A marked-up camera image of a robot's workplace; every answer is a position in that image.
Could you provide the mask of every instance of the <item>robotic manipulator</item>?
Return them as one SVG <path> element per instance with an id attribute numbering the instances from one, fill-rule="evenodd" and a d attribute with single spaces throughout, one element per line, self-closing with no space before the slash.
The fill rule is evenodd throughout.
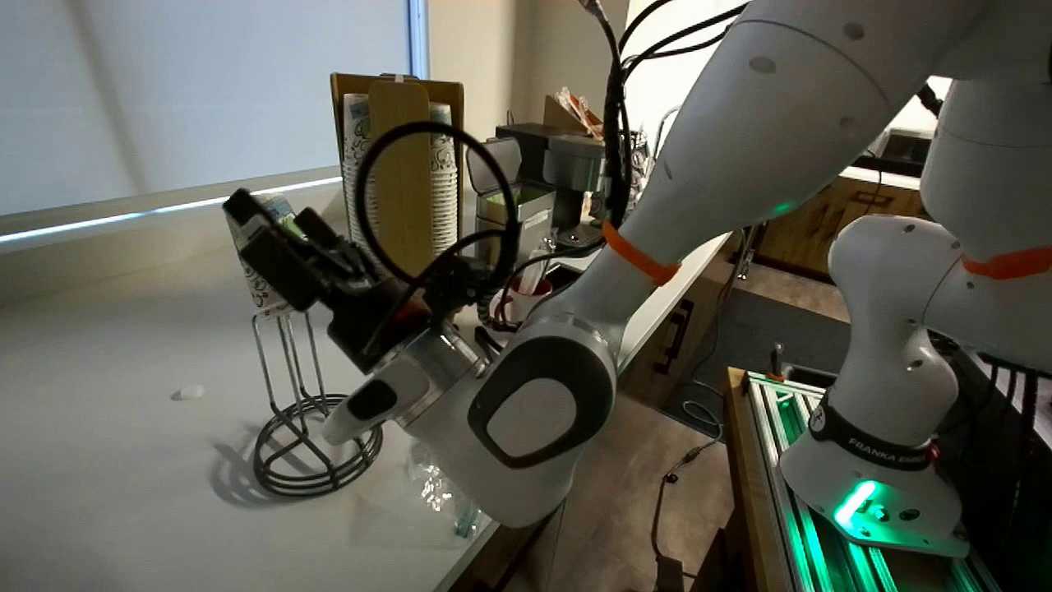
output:
<path id="1" fill-rule="evenodd" d="M 957 375 L 926 328 L 1052 373 L 1046 22 L 1046 0 L 753 0 L 693 82 L 619 239 L 489 357 L 445 328 L 433 305 L 431 319 L 428 305 L 384 319 L 398 282 L 321 227 L 315 244 L 329 239 L 342 264 L 272 229 L 244 256 L 286 268 L 280 282 L 297 305 L 327 304 L 329 334 L 372 375 L 329 419 L 333 441 L 400 420 L 495 521 L 525 526 L 570 492 L 616 404 L 621 328 L 661 282 L 648 268 L 802 203 L 926 74 L 951 74 L 920 180 L 938 223 L 862 216 L 834 239 L 853 350 L 778 472 L 859 543 L 876 540 L 832 514 L 859 482 L 881 482 L 881 526 L 896 537 L 877 543 L 964 557 L 961 501 L 932 454 Z M 244 227 L 268 219 L 244 195 L 234 209 Z"/>

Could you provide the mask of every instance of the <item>metal stand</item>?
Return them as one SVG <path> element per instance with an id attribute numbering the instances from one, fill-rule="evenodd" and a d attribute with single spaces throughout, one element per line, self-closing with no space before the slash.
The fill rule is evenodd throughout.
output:
<path id="1" fill-rule="evenodd" d="M 286 369 L 291 378 L 291 404 L 280 404 L 275 395 L 275 373 L 271 369 L 268 357 L 268 338 L 264 324 L 272 321 L 272 334 L 280 344 L 280 364 Z M 320 363 L 320 344 L 313 331 L 308 311 L 257 311 L 252 317 L 252 338 L 261 353 L 261 369 L 264 369 L 264 385 L 268 385 L 268 404 L 271 404 L 271 420 L 257 433 L 252 448 L 252 478 L 261 486 L 268 486 L 275 498 L 321 498 L 339 486 L 348 486 L 358 479 L 372 460 L 382 454 L 382 428 L 372 428 L 365 438 L 355 438 L 346 448 L 333 448 L 321 441 L 321 420 L 335 404 L 346 402 L 346 395 L 333 395 L 321 378 L 321 363 Z"/>

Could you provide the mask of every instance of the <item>white table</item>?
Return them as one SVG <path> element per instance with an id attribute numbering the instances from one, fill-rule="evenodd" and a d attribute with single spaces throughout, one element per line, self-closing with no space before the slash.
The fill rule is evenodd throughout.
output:
<path id="1" fill-rule="evenodd" d="M 628 328 L 638 353 L 725 239 Z M 457 540 L 405 478 L 407 438 L 351 486 L 272 504 L 247 449 L 271 419 L 234 254 L 0 309 L 0 587 L 433 587 Z M 361 375 L 321 338 L 329 388 Z"/>

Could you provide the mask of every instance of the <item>wall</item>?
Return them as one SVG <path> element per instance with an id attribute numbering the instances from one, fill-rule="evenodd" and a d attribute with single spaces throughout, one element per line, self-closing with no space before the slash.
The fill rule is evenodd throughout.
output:
<path id="1" fill-rule="evenodd" d="M 431 80 L 465 82 L 468 132 L 489 137 L 513 106 L 524 0 L 431 0 Z"/>
<path id="2" fill-rule="evenodd" d="M 579 0 L 431 0 L 431 74 L 468 93 L 468 132 L 489 137 L 507 116 L 536 120 L 570 84 L 605 100 L 609 46 Z M 616 33 L 628 0 L 605 0 Z"/>
<path id="3" fill-rule="evenodd" d="M 628 18 L 628 0 L 602 4 L 616 33 L 621 37 Z M 570 84 L 602 111 L 605 74 L 611 67 L 609 43 L 591 13 L 579 0 L 524 0 L 518 37 L 518 80 L 513 111 L 518 119 L 538 119 L 543 94 Z"/>

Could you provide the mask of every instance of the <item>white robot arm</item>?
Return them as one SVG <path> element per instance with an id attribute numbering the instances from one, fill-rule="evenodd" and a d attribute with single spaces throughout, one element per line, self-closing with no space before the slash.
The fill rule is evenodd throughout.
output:
<path id="1" fill-rule="evenodd" d="M 495 521 L 536 522 L 570 492 L 587 445 L 616 404 L 621 328 L 655 293 L 655 274 L 638 259 L 661 268 L 725 229 L 792 209 L 853 164 L 926 74 L 1011 72 L 1022 82 L 989 82 L 1016 89 L 1011 100 L 989 100 L 984 82 L 961 89 L 961 102 L 981 102 L 975 109 L 957 109 L 957 93 L 951 94 L 945 119 L 961 135 L 955 132 L 951 147 L 938 146 L 926 164 L 926 185 L 939 195 L 932 209 L 961 227 L 964 244 L 924 219 L 864 219 L 840 239 L 832 274 L 854 319 L 853 353 L 825 404 L 832 428 L 816 420 L 784 465 L 789 486 L 825 516 L 853 482 L 891 482 L 896 498 L 881 504 L 905 521 L 889 526 L 898 540 L 877 543 L 964 551 L 955 537 L 957 498 L 926 460 L 926 438 L 957 381 L 924 324 L 1052 369 L 1052 331 L 1026 328 L 1048 311 L 1034 317 L 1035 305 L 1026 305 L 1021 317 L 1003 305 L 1034 304 L 1034 288 L 1048 293 L 1048 274 L 1035 277 L 1029 265 L 1014 287 L 978 277 L 999 268 L 1005 254 L 1048 254 L 1046 229 L 1029 223 L 1035 214 L 1048 219 L 1048 199 L 1035 195 L 1052 185 L 1044 166 L 1052 159 L 1052 100 L 1026 80 L 1034 70 L 1005 70 L 1029 58 L 1044 63 L 1048 80 L 1048 40 L 1038 46 L 1014 37 L 1014 27 L 1035 33 L 1026 22 L 1048 22 L 1048 13 L 1038 0 L 753 0 L 691 89 L 640 207 L 619 234 L 628 248 L 598 254 L 571 288 L 530 317 L 495 364 L 465 363 L 453 334 L 425 331 L 400 344 L 377 373 L 377 381 L 392 381 L 382 388 L 392 402 L 335 419 L 333 433 L 351 438 L 398 419 Z M 1029 135 L 1003 137 L 989 111 Z M 1005 239 L 987 239 L 996 234 L 993 209 L 989 219 L 961 214 L 961 203 L 978 209 L 989 199 L 970 180 L 993 186 L 999 176 L 978 164 L 987 153 L 978 147 L 984 132 L 996 135 L 989 146 L 999 140 L 1011 173 L 1022 166 L 1011 153 L 1034 153 L 1022 159 L 1029 180 L 1016 195 L 1029 219 L 1014 216 Z M 1034 338 L 999 334 L 993 319 Z"/>

